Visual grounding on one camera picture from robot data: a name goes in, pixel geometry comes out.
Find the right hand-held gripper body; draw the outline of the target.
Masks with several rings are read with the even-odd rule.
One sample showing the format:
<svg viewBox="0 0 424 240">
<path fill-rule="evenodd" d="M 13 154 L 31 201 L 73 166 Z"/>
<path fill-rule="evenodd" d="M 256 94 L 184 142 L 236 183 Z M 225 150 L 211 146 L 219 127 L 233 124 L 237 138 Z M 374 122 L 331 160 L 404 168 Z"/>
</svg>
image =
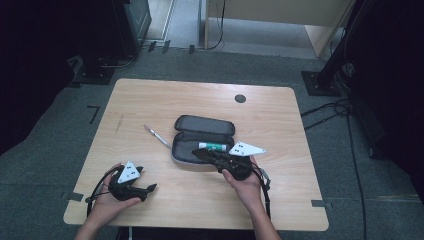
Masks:
<svg viewBox="0 0 424 240">
<path fill-rule="evenodd" d="M 234 179 L 245 180 L 253 171 L 250 157 L 265 152 L 263 148 L 239 141 L 227 153 L 208 150 L 207 161 L 215 166 L 219 173 L 227 170 Z"/>
</svg>

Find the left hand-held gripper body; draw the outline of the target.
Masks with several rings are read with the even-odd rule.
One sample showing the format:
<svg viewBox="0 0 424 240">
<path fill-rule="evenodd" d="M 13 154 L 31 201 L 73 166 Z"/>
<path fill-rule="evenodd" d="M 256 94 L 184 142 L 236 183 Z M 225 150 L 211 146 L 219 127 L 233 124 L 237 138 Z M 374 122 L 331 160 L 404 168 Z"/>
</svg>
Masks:
<svg viewBox="0 0 424 240">
<path fill-rule="evenodd" d="M 141 176 L 136 170 L 136 166 L 128 161 L 125 165 L 121 165 L 108 185 L 109 192 L 119 201 L 126 201 L 132 198 L 139 198 L 144 201 L 147 198 L 145 189 L 133 186 L 133 183 Z"/>
</svg>

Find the grey pencil case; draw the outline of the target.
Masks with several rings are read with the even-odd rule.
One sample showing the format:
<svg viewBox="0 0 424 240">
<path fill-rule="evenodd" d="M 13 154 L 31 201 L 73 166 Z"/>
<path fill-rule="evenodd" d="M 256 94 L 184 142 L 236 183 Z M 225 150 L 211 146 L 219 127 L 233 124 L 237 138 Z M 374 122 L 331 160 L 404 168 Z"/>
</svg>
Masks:
<svg viewBox="0 0 424 240">
<path fill-rule="evenodd" d="M 204 162 L 192 154 L 193 150 L 199 149 L 199 142 L 226 144 L 226 152 L 234 146 L 235 125 L 230 121 L 181 115 L 174 128 L 177 134 L 173 139 L 171 154 L 178 162 L 204 165 Z"/>
</svg>

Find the green and white glue stick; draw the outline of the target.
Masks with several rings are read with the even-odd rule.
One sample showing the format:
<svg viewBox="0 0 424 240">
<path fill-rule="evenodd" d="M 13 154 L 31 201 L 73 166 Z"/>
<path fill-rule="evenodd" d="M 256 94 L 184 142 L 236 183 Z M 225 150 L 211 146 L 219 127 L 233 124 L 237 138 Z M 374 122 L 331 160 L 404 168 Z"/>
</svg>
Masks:
<svg viewBox="0 0 424 240">
<path fill-rule="evenodd" d="M 227 151 L 227 145 L 226 144 L 218 144 L 218 143 L 210 143 L 210 142 L 199 142 L 198 148 L 199 149 L 212 150 L 212 151 L 218 151 L 218 152 L 226 152 Z"/>
</svg>

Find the person's left hand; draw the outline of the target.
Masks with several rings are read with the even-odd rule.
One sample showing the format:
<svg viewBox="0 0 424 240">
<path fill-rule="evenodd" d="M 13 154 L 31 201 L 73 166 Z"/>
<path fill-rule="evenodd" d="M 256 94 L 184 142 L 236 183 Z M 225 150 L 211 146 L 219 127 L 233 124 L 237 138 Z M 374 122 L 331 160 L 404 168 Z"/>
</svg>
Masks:
<svg viewBox="0 0 424 240">
<path fill-rule="evenodd" d="M 88 219 L 93 220 L 95 223 L 106 224 L 113 220 L 122 211 L 141 202 L 141 200 L 137 197 L 120 201 L 108 192 L 108 186 L 112 178 L 112 174 L 115 172 L 115 168 L 120 166 L 121 164 L 113 166 L 105 174 L 105 179 L 102 181 L 100 190 L 101 195 L 95 200 L 94 207 L 88 215 Z"/>
</svg>

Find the person's right hand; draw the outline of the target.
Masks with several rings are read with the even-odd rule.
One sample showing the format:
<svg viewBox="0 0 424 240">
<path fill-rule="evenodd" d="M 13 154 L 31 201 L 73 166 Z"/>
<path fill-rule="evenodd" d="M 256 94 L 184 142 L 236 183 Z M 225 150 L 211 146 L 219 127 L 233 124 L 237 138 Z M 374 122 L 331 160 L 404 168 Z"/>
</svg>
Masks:
<svg viewBox="0 0 424 240">
<path fill-rule="evenodd" d="M 251 175 L 245 180 L 236 180 L 226 169 L 222 171 L 222 174 L 249 212 L 265 210 L 261 198 L 260 174 L 257 169 L 253 169 Z"/>
</svg>

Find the silver pen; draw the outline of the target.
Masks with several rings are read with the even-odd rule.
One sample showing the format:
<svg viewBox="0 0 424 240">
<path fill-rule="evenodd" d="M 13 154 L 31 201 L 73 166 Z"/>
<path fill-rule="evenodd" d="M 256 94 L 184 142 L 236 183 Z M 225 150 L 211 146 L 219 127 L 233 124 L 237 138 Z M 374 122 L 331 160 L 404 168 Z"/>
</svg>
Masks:
<svg viewBox="0 0 424 240">
<path fill-rule="evenodd" d="M 156 131 L 154 131 L 152 128 L 150 128 L 148 125 L 144 124 L 145 130 L 151 134 L 153 137 L 155 137 L 161 144 L 163 144 L 168 149 L 171 149 L 171 145 L 166 141 L 162 136 L 160 136 Z"/>
</svg>

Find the grey tape strip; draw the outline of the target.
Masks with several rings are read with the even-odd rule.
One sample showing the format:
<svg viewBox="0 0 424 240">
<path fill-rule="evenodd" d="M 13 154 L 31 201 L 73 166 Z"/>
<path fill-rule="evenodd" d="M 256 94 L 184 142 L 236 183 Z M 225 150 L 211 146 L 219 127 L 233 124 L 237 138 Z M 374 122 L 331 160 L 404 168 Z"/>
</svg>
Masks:
<svg viewBox="0 0 424 240">
<path fill-rule="evenodd" d="M 61 195 L 62 200 L 77 201 L 77 202 L 81 202 L 83 197 L 84 197 L 83 194 L 75 193 L 75 192 L 63 192 Z"/>
<path fill-rule="evenodd" d="M 325 200 L 311 200 L 312 207 L 323 207 L 327 210 L 332 210 L 333 205 L 331 202 L 327 202 Z"/>
</svg>

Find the dark cabinet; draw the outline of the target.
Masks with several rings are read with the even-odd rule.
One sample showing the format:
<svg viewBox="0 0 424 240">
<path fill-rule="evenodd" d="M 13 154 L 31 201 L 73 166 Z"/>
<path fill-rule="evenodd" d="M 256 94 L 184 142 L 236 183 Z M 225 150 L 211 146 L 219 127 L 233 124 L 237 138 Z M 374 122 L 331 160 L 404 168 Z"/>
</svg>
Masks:
<svg viewBox="0 0 424 240">
<path fill-rule="evenodd" d="M 138 40 L 144 40 L 152 18 L 148 0 L 124 0 L 127 16 Z"/>
</svg>

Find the dark curtain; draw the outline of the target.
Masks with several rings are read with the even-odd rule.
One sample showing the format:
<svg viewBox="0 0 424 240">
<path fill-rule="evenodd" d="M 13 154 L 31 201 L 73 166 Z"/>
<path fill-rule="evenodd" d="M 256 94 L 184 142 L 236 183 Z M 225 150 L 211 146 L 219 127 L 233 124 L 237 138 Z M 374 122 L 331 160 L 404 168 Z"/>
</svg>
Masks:
<svg viewBox="0 0 424 240">
<path fill-rule="evenodd" d="M 24 141 L 74 77 L 31 0 L 0 0 L 0 155 Z"/>
<path fill-rule="evenodd" d="M 346 50 L 370 155 L 404 170 L 424 203 L 424 0 L 366 0 Z"/>
</svg>

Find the light wooden desk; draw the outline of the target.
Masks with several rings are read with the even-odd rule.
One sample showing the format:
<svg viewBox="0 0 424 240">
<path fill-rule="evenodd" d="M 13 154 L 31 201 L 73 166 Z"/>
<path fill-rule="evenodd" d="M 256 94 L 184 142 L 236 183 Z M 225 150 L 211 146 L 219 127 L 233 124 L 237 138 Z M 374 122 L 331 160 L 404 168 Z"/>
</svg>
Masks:
<svg viewBox="0 0 424 240">
<path fill-rule="evenodd" d="M 209 18 L 304 25 L 312 48 L 321 57 L 333 36 L 350 17 L 356 0 L 205 0 L 204 46 Z"/>
</svg>

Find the black metal stand with base plate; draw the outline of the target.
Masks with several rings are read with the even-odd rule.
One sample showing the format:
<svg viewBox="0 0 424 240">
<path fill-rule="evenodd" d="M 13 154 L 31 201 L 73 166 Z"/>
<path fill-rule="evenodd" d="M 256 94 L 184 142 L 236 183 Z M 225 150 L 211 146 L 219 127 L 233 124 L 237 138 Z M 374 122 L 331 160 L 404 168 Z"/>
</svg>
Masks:
<svg viewBox="0 0 424 240">
<path fill-rule="evenodd" d="M 350 14 L 347 26 L 344 28 L 342 39 L 324 68 L 320 72 L 301 72 L 302 79 L 310 96 L 340 95 L 340 89 L 334 80 L 334 75 L 340 66 L 348 62 L 346 59 L 346 44 L 351 32 L 357 28 L 357 20 L 362 18 L 362 9 L 366 3 L 367 0 L 355 0 L 353 11 Z"/>
</svg>

